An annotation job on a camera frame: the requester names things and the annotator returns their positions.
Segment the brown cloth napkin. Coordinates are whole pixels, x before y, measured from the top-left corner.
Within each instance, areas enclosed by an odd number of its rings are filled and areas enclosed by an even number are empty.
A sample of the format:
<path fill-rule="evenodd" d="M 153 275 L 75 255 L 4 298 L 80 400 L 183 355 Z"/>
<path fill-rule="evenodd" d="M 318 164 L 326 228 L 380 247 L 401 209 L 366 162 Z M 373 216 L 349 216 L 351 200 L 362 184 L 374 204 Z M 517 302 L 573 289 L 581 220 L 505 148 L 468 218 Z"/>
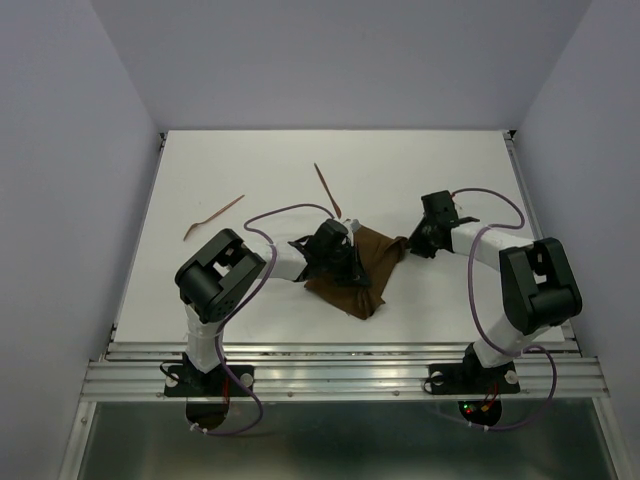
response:
<path fill-rule="evenodd" d="M 367 320 L 385 303 L 383 292 L 395 266 L 405 256 L 408 239 L 404 236 L 391 238 L 361 226 L 355 232 L 354 240 L 370 286 L 337 286 L 330 275 L 323 275 L 307 281 L 304 287 L 346 314 Z"/>

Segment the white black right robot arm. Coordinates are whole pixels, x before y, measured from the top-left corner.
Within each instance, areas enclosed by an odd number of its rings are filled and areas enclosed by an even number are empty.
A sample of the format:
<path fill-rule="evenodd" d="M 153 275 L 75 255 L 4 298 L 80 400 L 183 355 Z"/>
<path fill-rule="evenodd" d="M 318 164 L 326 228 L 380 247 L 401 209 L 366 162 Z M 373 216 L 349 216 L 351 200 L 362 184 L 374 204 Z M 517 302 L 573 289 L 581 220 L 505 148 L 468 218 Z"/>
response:
<path fill-rule="evenodd" d="M 536 339 L 552 327 L 577 316 L 583 300 L 562 243 L 516 236 L 525 226 L 522 210 L 516 224 L 484 224 L 462 215 L 454 193 L 444 190 L 422 196 L 423 216 L 409 238 L 412 254 L 426 259 L 440 251 L 467 259 L 467 298 L 478 339 L 461 361 L 429 370 L 433 391 L 460 387 L 482 390 L 496 382 L 514 384 L 512 361 L 540 352 Z M 489 329 L 481 325 L 475 299 L 474 266 L 482 263 L 500 276 L 503 312 Z"/>

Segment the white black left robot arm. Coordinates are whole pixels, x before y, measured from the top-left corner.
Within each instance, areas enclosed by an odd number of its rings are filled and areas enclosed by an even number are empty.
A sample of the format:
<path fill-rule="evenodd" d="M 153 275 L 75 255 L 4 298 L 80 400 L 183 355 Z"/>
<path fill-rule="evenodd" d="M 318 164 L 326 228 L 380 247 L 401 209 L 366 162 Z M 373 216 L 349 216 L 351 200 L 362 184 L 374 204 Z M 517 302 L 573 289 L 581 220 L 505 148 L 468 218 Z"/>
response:
<path fill-rule="evenodd" d="M 312 235 L 254 249 L 233 230 L 220 231 L 175 275 L 187 313 L 187 347 L 180 368 L 167 376 L 202 394 L 221 386 L 223 324 L 255 294 L 249 290 L 255 281 L 320 278 L 339 288 L 370 286 L 355 241 L 359 229 L 356 220 L 328 219 Z"/>

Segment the brown wooden knife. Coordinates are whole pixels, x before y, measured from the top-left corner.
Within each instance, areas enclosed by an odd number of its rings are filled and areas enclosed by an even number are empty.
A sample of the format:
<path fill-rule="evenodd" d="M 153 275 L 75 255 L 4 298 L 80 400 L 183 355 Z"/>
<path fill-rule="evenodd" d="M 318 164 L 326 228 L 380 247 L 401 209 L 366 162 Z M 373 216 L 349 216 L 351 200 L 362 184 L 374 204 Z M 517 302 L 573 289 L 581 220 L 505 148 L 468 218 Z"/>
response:
<path fill-rule="evenodd" d="M 322 185 L 322 187 L 323 187 L 323 189 L 324 189 L 324 191 L 325 191 L 325 193 L 326 193 L 326 195 L 327 195 L 327 197 L 328 197 L 328 199 L 329 199 L 329 201 L 331 203 L 331 206 L 332 206 L 332 208 L 334 210 L 334 213 L 335 213 L 336 217 L 338 219 L 341 219 L 342 218 L 342 210 L 341 210 L 340 206 L 338 205 L 338 203 L 336 202 L 333 194 L 331 193 L 329 185 L 328 185 L 323 173 L 321 172 L 319 165 L 317 163 L 315 163 L 315 162 L 314 162 L 313 165 L 314 165 L 316 174 L 317 174 L 317 176 L 319 178 L 319 181 L 321 182 L 321 185 Z"/>

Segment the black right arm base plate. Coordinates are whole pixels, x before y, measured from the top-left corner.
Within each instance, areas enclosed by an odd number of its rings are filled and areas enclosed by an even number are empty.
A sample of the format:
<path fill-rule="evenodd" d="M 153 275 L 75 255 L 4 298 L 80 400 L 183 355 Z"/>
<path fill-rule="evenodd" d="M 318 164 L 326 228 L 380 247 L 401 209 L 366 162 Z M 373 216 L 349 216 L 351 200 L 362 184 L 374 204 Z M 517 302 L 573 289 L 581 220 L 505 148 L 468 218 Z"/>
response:
<path fill-rule="evenodd" d="M 485 369 L 462 363 L 437 363 L 428 367 L 423 390 L 432 395 L 471 397 L 486 393 L 517 394 L 521 391 L 515 365 Z"/>

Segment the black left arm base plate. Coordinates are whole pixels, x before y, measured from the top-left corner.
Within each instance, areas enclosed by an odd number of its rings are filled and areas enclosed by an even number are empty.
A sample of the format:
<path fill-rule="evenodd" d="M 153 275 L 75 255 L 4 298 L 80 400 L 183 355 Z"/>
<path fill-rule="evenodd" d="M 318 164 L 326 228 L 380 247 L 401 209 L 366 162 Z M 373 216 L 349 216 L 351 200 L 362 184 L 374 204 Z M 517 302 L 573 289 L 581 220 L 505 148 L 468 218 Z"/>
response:
<path fill-rule="evenodd" d="M 164 395 L 169 398 L 249 396 L 221 366 L 209 373 L 183 363 L 162 363 L 159 369 L 165 377 Z"/>

